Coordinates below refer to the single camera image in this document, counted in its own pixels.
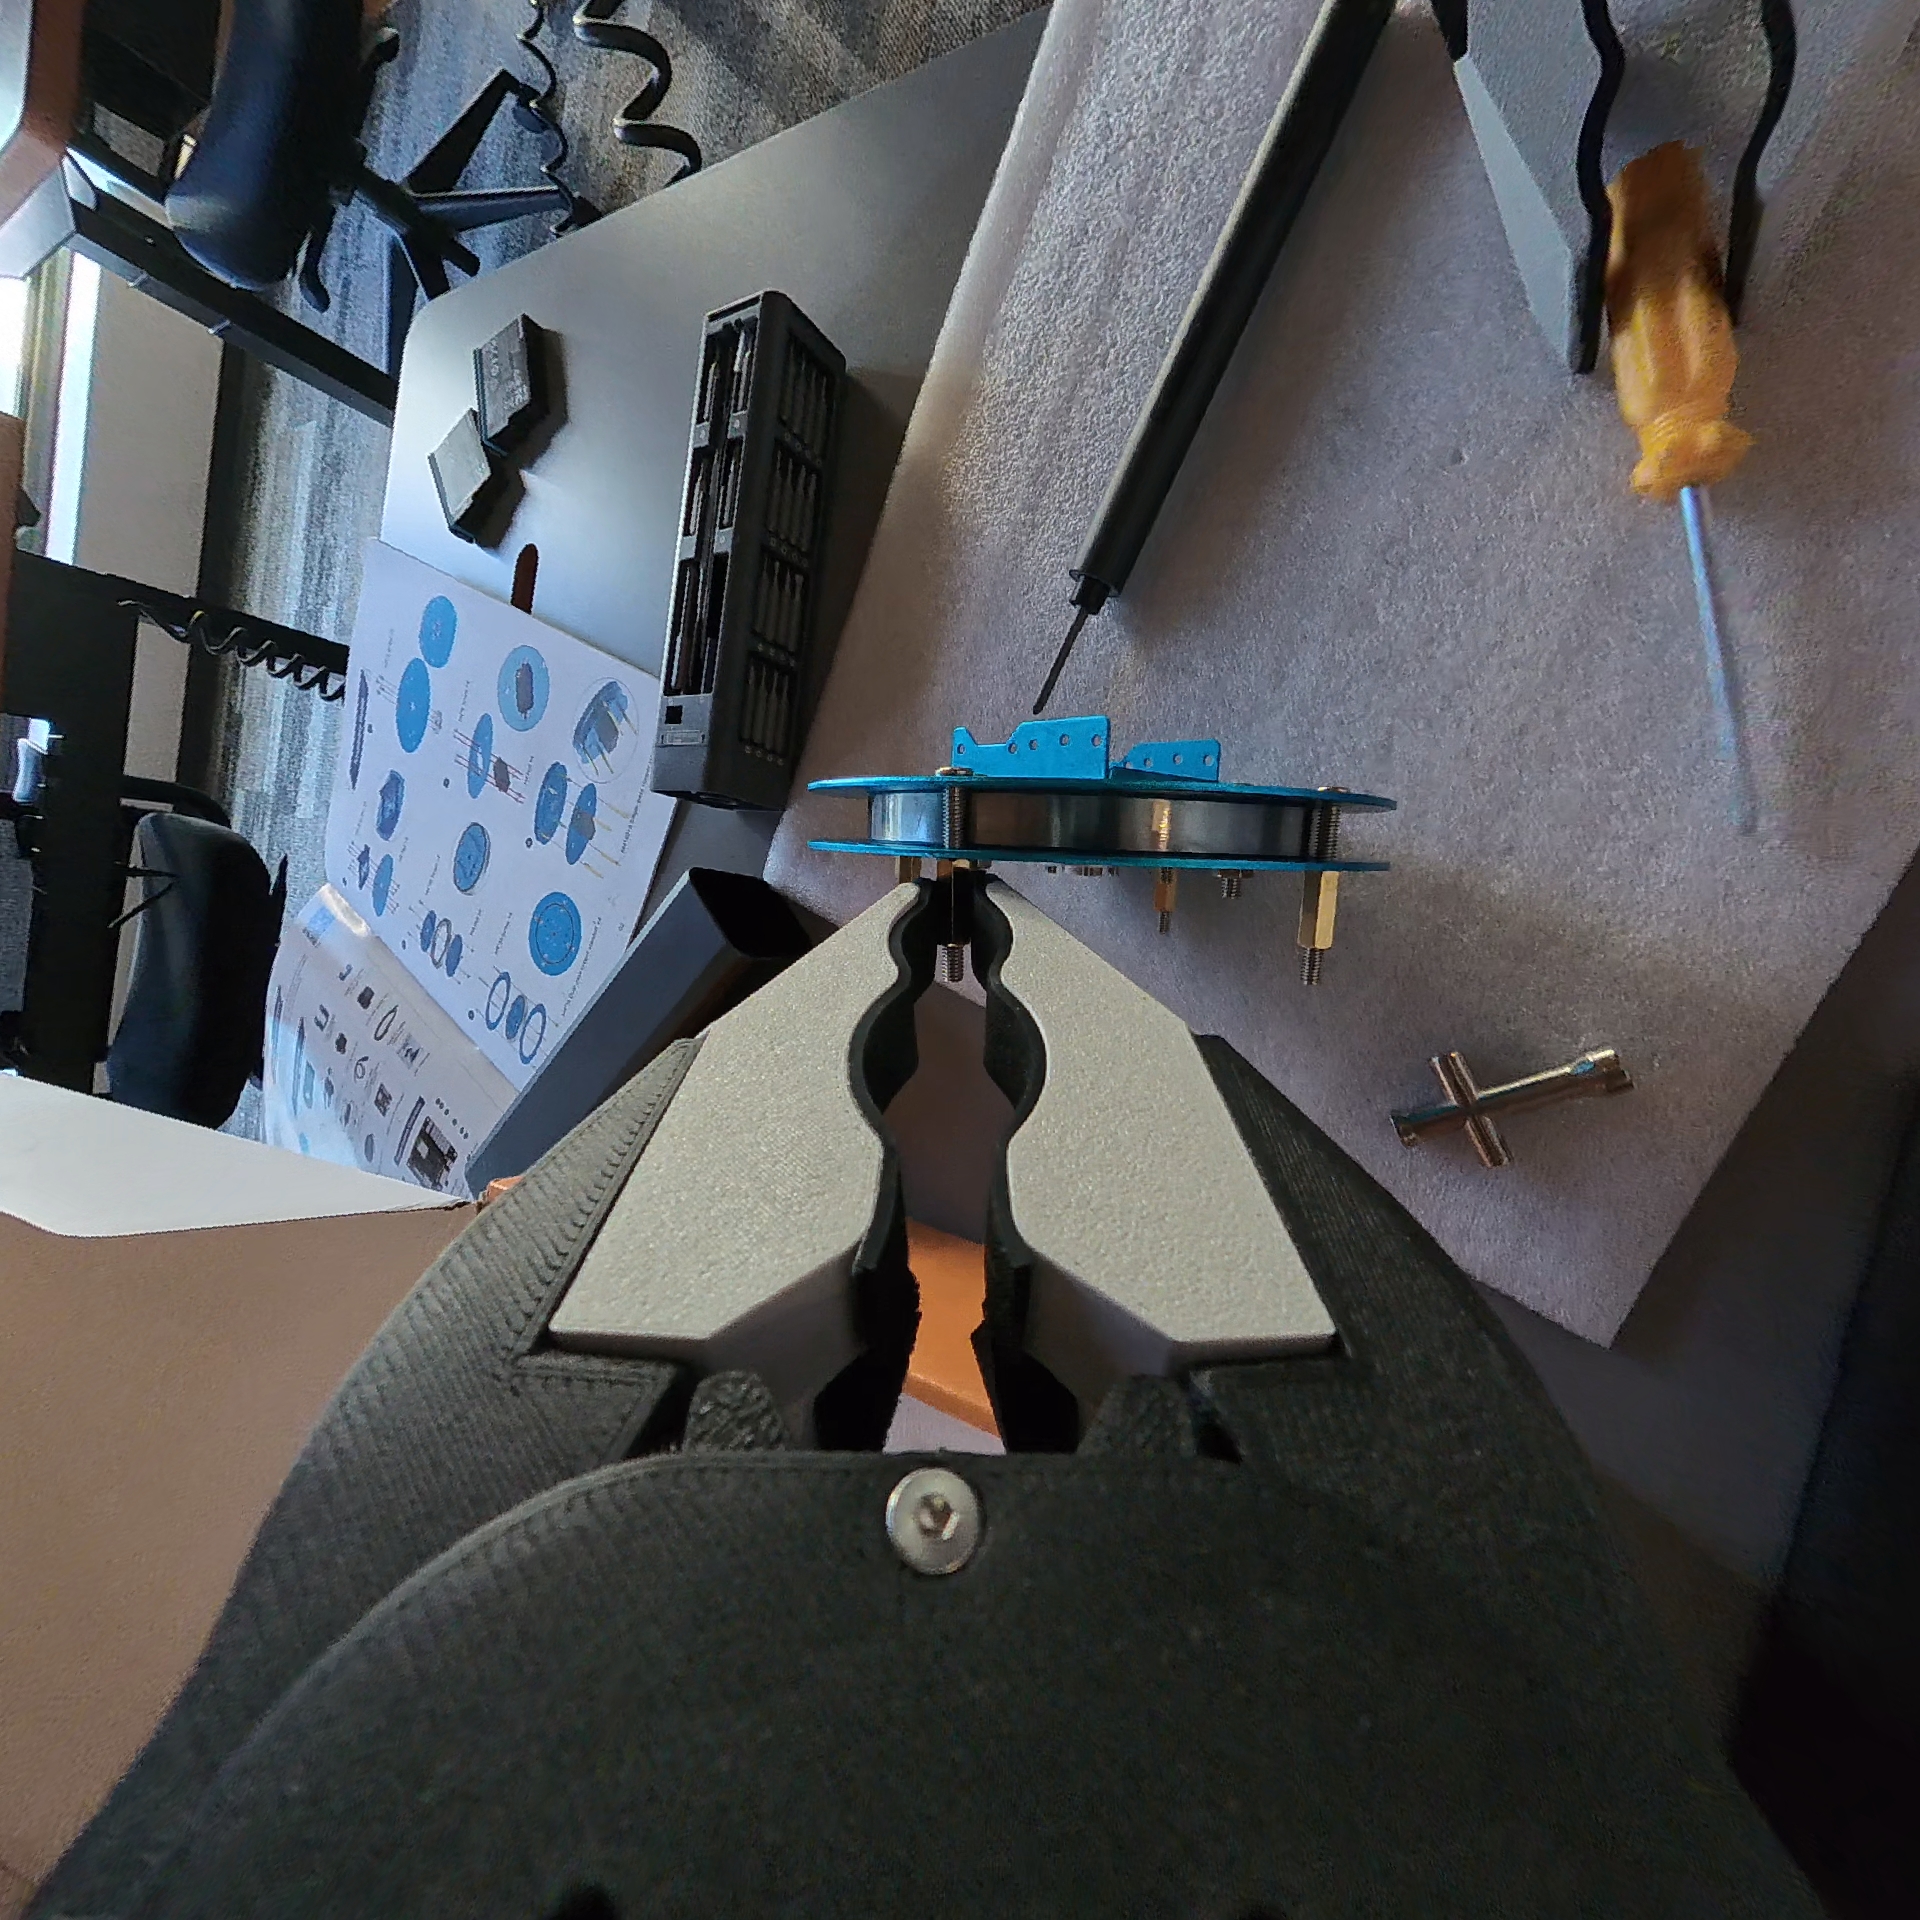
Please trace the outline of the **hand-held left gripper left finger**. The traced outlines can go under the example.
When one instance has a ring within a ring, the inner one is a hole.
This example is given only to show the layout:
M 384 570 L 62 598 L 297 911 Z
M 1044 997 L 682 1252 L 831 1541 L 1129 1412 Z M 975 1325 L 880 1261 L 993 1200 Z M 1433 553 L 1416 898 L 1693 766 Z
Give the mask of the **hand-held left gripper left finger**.
M 917 1328 L 899 1151 L 922 884 L 702 1036 L 549 1321 L 562 1348 L 753 1372 L 794 1434 L 879 1446 Z

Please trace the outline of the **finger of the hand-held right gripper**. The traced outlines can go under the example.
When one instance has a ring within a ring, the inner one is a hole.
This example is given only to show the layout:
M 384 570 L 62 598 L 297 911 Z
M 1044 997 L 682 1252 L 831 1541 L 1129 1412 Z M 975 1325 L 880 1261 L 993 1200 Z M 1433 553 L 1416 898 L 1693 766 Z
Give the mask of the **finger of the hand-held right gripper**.
M 1593 372 L 1611 209 L 1601 175 L 1623 80 L 1607 3 L 1433 3 L 1524 302 Z
M 1746 135 L 1736 171 L 1729 178 L 1729 205 L 1728 205 L 1728 243 L 1721 263 L 1721 293 L 1728 304 L 1729 323 L 1740 323 L 1746 279 L 1753 268 L 1760 226 L 1763 226 L 1763 194 L 1760 194 L 1760 161 L 1771 140 L 1771 131 L 1790 104 L 1790 91 L 1794 81 L 1794 58 L 1800 58 L 1800 27 L 1794 27 L 1794 3 L 1732 3 L 1740 17 L 1750 17 L 1755 33 L 1763 37 L 1763 99 L 1753 117 L 1753 131 Z

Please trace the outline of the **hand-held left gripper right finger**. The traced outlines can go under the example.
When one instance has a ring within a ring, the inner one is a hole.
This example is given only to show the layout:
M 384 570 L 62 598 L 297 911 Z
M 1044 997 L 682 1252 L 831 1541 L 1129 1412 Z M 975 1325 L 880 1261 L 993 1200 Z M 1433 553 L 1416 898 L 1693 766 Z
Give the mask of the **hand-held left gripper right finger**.
M 986 1067 L 1016 1106 L 975 1332 L 1007 1446 L 1075 1446 L 1125 1377 L 1319 1356 L 1308 1267 L 1191 1030 L 1003 882 L 979 882 Z

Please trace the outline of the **yellow handled screwdriver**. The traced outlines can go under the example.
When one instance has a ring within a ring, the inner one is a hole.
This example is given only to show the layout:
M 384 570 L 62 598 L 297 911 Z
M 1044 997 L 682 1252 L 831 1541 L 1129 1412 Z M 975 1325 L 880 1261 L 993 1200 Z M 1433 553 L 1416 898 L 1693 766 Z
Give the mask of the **yellow handled screwdriver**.
M 1753 779 L 1706 547 L 1706 489 L 1740 466 L 1753 441 L 1729 423 L 1736 342 L 1721 291 L 1706 181 L 1692 146 L 1665 140 L 1630 161 L 1607 194 L 1607 323 L 1620 416 L 1638 441 L 1631 489 L 1677 508 L 1716 766 L 1736 830 L 1753 832 Z

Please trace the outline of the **black electric screwdriver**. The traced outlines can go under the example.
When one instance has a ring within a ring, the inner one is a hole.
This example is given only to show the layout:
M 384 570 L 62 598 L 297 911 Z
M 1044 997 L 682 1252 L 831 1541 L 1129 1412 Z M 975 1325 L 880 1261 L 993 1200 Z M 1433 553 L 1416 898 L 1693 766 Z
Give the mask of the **black electric screwdriver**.
M 1044 713 L 1080 628 L 1125 587 L 1392 15 L 1392 3 L 1319 10 L 1072 570 L 1075 622 L 1034 717 Z

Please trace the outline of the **blue round metal turntable base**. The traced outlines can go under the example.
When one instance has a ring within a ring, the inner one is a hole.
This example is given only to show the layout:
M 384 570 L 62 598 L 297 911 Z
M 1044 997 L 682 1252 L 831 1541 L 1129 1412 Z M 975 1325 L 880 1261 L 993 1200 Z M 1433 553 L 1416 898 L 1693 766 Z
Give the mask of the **blue round metal turntable base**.
M 1102 877 L 1152 877 L 1159 928 L 1167 932 L 1177 877 L 1214 871 L 1224 895 L 1242 877 L 1298 871 L 1297 948 L 1302 982 L 1319 982 L 1336 938 L 1337 880 L 1382 871 L 1337 853 L 1337 824 L 1358 809 L 1393 809 L 1382 794 L 1345 787 L 1241 785 L 1220 774 L 1219 737 L 1148 737 L 1113 755 L 1106 717 L 1027 720 L 1006 742 L 983 744 L 956 727 L 945 760 L 917 779 L 827 779 L 813 794 L 859 794 L 862 836 L 817 840 L 817 853 L 867 853 L 914 877 L 1042 861 Z

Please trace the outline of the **grey desk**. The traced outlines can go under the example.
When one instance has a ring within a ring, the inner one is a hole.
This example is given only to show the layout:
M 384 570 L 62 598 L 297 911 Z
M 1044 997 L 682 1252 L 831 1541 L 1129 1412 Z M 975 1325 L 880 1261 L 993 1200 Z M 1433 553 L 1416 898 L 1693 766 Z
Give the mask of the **grey desk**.
M 637 643 L 656 661 L 669 607 L 663 535 L 702 315 L 783 289 L 844 356 L 859 356 L 862 328 L 904 319 L 908 246 L 939 215 L 971 247 L 994 181 L 934 196 L 934 212 L 899 238 L 880 233 L 880 191 L 908 191 L 909 161 L 922 168 L 939 140 L 967 135 L 983 135 L 986 158 L 1003 164 L 1042 33 L 1018 22 L 1007 53 L 979 44 L 855 99 L 866 115 L 901 113 L 901 131 L 879 140 L 876 161 L 827 161 L 828 135 L 853 122 L 813 117 L 637 202 L 625 224 L 608 218 L 426 311 L 408 350 L 384 539 L 419 539 L 432 563 L 452 570 L 432 510 L 397 503 L 405 487 L 425 485 L 421 459 L 448 409 L 432 392 L 434 363 L 448 356 L 460 372 L 468 341 L 527 311 L 563 350 L 563 423 L 549 441 L 549 466 L 562 475 L 527 478 L 523 495 L 526 520 L 554 520 L 552 533 L 531 533 L 543 614 L 604 650 Z M 931 293 L 939 323 L 949 302 Z M 1790 1553 L 1838 1328 L 1912 1082 L 1915 877 L 1902 868 L 1620 1332 L 1593 1344 L 1510 1299 L 1508 1325 L 1603 1475 L 1743 1582 L 1771 1584 Z

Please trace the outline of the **wooden edged office desk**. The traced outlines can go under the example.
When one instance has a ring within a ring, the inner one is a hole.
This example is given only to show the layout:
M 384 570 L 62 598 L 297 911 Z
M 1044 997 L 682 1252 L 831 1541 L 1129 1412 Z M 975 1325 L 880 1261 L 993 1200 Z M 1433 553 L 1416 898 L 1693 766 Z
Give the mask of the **wooden edged office desk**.
M 3 3 L 3 279 L 77 233 L 69 144 L 81 115 L 83 3 Z

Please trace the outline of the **dark bit case sleeve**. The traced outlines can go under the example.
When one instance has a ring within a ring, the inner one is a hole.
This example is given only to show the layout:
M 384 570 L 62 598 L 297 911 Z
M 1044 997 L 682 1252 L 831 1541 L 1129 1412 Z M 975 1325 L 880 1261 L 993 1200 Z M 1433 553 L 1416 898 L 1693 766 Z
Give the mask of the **dark bit case sleeve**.
M 531 1169 L 667 1044 L 697 1036 L 805 948 L 795 911 L 761 880 L 687 868 L 468 1162 L 471 1192 Z

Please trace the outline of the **metal cross socket wrench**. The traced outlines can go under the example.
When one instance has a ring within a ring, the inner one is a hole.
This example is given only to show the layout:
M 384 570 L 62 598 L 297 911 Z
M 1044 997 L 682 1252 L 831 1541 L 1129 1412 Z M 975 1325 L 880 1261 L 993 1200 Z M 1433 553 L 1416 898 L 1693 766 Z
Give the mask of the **metal cross socket wrench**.
M 1479 1162 L 1490 1169 L 1510 1162 L 1497 1116 L 1529 1114 L 1574 1099 L 1608 1099 L 1631 1088 L 1631 1074 L 1611 1050 L 1579 1051 L 1565 1066 L 1496 1088 L 1481 1088 L 1458 1051 L 1433 1054 L 1425 1066 L 1444 1099 L 1425 1106 L 1392 1114 L 1401 1143 L 1416 1145 L 1425 1137 L 1458 1127 Z

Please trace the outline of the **printed instruction booklet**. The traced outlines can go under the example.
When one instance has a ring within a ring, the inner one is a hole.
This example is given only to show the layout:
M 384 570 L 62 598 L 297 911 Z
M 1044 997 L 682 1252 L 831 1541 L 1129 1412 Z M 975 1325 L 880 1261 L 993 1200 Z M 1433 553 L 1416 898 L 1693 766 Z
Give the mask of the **printed instruction booklet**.
M 267 982 L 265 1143 L 468 1200 L 471 1156 L 510 1102 L 331 884 L 286 920 Z

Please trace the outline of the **white foam sheet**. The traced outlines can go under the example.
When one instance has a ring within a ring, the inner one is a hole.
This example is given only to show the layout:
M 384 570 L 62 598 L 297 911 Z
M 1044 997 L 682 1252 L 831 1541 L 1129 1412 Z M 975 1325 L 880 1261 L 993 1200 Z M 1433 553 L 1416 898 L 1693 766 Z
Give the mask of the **white foam sheet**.
M 804 782 L 1003 737 L 1311 3 L 1059 3 L 904 435 Z M 1386 22 L 1131 586 L 1059 707 L 1345 785 L 1386 858 L 1293 893 L 1034 882 L 1228 1036 L 1477 1281 L 1608 1344 L 1915 849 L 1915 3 L 1808 3 L 1715 489 L 1760 830 L 1729 827 L 1677 515 L 1535 328 L 1425 8 Z M 1458 1051 L 1631 1088 L 1405 1145 Z

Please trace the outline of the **printed instruction sheet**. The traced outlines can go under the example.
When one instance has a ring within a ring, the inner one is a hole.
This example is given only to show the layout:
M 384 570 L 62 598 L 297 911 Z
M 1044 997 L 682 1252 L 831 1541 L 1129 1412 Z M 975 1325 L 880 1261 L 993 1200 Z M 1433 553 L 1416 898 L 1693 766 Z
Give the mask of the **printed instruction sheet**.
M 367 541 L 343 700 L 327 880 L 519 1092 L 644 919 L 660 678 Z

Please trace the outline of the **black office chair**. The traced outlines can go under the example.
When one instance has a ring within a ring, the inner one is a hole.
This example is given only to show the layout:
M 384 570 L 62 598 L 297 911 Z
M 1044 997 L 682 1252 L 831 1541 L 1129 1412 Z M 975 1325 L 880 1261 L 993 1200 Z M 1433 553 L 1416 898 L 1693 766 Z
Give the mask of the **black office chair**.
M 227 284 L 267 291 L 297 279 L 313 311 L 330 306 L 320 263 L 343 205 L 363 202 L 387 228 L 387 361 L 421 302 L 448 293 L 448 271 L 477 275 L 460 243 L 534 212 L 572 212 L 568 185 L 460 191 L 458 181 L 505 102 L 531 131 L 531 84 L 498 70 L 400 181 L 364 164 L 364 117 L 397 33 L 367 27 L 358 3 L 236 3 L 211 104 L 166 194 L 180 246 Z
M 267 877 L 227 815 L 168 782 L 125 779 L 139 898 L 131 990 L 104 1054 L 112 1102 L 223 1127 L 261 1074 L 265 997 L 286 868 Z

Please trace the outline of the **cardboard box with white flaps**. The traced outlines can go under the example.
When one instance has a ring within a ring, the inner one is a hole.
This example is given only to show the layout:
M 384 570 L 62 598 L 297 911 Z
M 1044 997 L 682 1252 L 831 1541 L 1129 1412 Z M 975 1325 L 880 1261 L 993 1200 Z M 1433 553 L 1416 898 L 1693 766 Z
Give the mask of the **cardboard box with white flaps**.
M 697 1044 L 452 1213 L 3 1205 L 3 1866 L 55 1918 L 988 1914 L 1018 1771 L 872 1541 L 901 1461 L 630 1451 L 519 1347 Z

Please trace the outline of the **black screwdriver bit case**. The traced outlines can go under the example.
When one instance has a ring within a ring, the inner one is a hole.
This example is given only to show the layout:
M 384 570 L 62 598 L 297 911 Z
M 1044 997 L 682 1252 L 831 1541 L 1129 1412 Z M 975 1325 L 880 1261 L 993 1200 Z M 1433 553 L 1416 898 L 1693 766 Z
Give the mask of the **black screwdriver bit case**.
M 780 291 L 708 315 L 653 792 L 780 809 L 804 742 L 844 361 Z

